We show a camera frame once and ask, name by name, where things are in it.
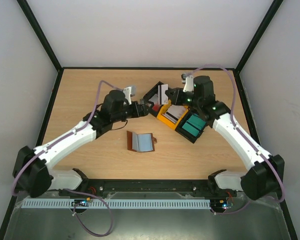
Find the white credit card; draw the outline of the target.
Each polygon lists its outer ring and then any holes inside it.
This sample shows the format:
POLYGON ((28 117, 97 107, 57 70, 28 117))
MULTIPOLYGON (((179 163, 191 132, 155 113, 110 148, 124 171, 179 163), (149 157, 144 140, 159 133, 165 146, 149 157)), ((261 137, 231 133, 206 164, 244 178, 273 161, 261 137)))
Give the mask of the white credit card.
POLYGON ((168 84, 160 84, 158 86, 158 103, 159 105, 166 105, 169 103, 169 97, 166 95, 166 91, 169 89, 168 84))

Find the brown leather card holder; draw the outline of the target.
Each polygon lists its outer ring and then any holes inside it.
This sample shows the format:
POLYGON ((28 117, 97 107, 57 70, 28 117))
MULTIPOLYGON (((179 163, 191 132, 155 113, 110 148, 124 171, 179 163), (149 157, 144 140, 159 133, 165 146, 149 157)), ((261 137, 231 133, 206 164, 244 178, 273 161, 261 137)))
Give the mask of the brown leather card holder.
POLYGON ((152 133, 137 134, 132 131, 126 131, 127 150, 136 153, 148 153, 155 151, 157 139, 152 133))

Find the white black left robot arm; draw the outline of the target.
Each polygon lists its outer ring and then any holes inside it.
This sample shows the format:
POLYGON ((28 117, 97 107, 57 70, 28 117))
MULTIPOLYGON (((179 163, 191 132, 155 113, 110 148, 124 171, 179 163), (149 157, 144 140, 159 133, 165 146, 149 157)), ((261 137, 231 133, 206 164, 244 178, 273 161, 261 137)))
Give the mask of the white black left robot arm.
POLYGON ((83 182, 78 171, 55 170, 55 165, 111 131, 114 123, 147 116, 150 104, 144 99, 132 101, 130 97, 123 90, 111 90, 103 102, 95 103, 93 110, 72 129, 44 145, 21 148, 13 169, 12 194, 26 192, 36 198, 49 190, 76 190, 83 182))

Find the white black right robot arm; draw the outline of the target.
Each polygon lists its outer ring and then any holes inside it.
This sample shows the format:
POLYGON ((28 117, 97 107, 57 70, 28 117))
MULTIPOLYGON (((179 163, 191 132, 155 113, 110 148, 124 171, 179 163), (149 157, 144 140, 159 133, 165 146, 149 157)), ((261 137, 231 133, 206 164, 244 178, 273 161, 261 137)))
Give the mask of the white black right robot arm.
POLYGON ((221 170, 210 175, 208 191, 219 196, 225 189, 241 191, 251 200, 258 200, 271 192, 284 190, 285 161, 272 155, 258 144, 234 117, 233 107, 216 100, 214 85, 209 76, 183 75, 183 88, 165 90, 173 105, 185 106, 198 113, 212 129, 219 133, 242 160, 247 172, 221 170))

